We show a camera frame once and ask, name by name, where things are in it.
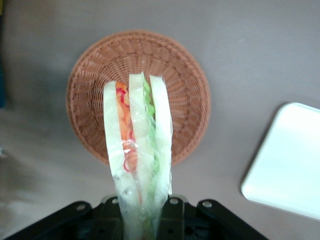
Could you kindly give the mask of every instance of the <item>white tray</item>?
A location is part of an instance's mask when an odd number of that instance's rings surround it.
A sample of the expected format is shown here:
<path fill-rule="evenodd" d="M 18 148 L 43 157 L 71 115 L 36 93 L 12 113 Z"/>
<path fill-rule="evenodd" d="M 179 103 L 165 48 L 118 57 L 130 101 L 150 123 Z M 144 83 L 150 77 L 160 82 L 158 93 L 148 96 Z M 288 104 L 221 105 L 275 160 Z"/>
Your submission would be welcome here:
<path fill-rule="evenodd" d="M 320 220 L 320 110 L 289 103 L 277 113 L 241 191 L 250 201 Z"/>

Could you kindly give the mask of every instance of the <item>gray floor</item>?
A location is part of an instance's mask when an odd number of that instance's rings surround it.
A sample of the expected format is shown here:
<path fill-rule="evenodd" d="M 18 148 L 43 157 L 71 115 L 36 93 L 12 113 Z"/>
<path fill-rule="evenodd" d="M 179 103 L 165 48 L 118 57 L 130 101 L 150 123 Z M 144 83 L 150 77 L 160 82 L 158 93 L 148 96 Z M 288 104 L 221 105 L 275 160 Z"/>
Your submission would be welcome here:
<path fill-rule="evenodd" d="M 115 192 L 110 169 L 75 137 L 68 75 L 100 38 L 147 29 L 199 61 L 212 115 L 173 192 L 216 199 L 272 240 L 319 239 L 320 221 L 247 201 L 240 184 L 284 103 L 320 108 L 318 0 L 10 0 L 1 33 L 8 107 L 0 111 L 0 239 L 78 200 Z"/>

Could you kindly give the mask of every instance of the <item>wicker basket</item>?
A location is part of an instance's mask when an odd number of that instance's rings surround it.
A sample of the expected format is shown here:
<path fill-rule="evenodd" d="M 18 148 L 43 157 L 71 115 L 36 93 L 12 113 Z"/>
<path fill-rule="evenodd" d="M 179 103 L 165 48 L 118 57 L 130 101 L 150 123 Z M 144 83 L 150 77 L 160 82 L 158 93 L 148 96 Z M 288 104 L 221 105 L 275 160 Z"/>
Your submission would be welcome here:
<path fill-rule="evenodd" d="M 185 159 L 205 133 L 211 109 L 206 76 L 178 42 L 149 31 L 133 30 L 103 38 L 75 64 L 67 86 L 71 125 L 83 145 L 109 164 L 103 112 L 108 81 L 129 83 L 129 74 L 162 76 L 173 122 L 172 165 Z"/>

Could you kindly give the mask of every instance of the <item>brown wicker basket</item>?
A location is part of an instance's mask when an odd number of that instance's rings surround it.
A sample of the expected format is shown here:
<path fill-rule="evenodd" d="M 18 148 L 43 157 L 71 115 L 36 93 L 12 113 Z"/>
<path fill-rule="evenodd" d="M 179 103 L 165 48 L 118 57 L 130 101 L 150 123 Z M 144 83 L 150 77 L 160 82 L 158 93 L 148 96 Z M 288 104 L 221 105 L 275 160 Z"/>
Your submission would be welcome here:
<path fill-rule="evenodd" d="M 68 81 L 66 106 L 83 145 L 109 164 L 103 112 L 108 81 L 129 83 L 129 74 L 162 76 L 173 122 L 172 165 L 199 144 L 208 126 L 211 100 L 208 81 L 198 62 L 178 42 L 149 31 L 133 30 L 103 38 L 76 62 Z"/>

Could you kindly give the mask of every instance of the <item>shredded carrot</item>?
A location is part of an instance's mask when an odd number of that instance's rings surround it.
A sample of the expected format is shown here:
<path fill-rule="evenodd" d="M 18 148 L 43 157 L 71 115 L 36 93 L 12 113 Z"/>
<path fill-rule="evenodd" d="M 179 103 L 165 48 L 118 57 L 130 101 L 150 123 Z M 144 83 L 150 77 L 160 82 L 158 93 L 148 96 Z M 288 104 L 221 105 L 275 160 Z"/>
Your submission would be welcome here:
<path fill-rule="evenodd" d="M 122 146 L 125 158 L 123 167 L 127 172 L 134 173 L 137 168 L 138 155 L 135 134 L 131 121 L 129 92 L 127 86 L 122 82 L 116 82 L 115 89 Z"/>

